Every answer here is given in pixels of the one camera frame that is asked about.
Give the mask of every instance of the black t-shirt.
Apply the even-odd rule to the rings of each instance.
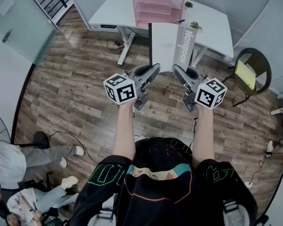
[[[117,226],[224,225],[224,200],[234,199],[257,216],[255,199],[228,162],[208,159],[197,169],[191,150],[175,138],[136,142],[133,161],[108,156],[80,192],[71,226],[85,226],[118,194]]]

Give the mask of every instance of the small potted plant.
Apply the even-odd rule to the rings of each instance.
[[[185,9],[187,9],[187,8],[192,8],[193,7],[193,4],[191,3],[191,2],[185,2]]]
[[[191,23],[190,27],[193,28],[193,29],[196,29],[196,30],[199,30],[199,29],[202,30],[202,28],[199,26],[199,24],[195,21],[193,21],[193,23]]]

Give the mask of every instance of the pink file organizer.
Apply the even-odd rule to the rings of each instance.
[[[148,27],[148,23],[182,20],[184,0],[133,0],[133,6],[136,26]]]

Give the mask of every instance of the door handle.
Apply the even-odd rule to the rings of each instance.
[[[13,29],[9,30],[9,31],[5,34],[5,36],[4,36],[3,40],[2,40],[2,43],[5,43],[6,41],[8,41],[8,37],[10,36],[10,33],[11,33],[12,30],[13,30]]]

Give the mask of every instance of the chair leg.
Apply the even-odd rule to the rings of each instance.
[[[228,77],[226,77],[223,81],[222,81],[222,83],[224,83],[224,82],[226,82],[228,79],[230,79],[230,78],[234,78],[234,73],[233,74],[231,74],[230,76],[228,76]]]
[[[249,98],[250,98],[250,96],[246,96],[246,94],[245,94],[245,100],[242,100],[242,101],[238,102],[237,104],[234,104],[233,107],[236,107],[237,105],[240,105],[240,104],[244,103],[244,102],[247,101]]]

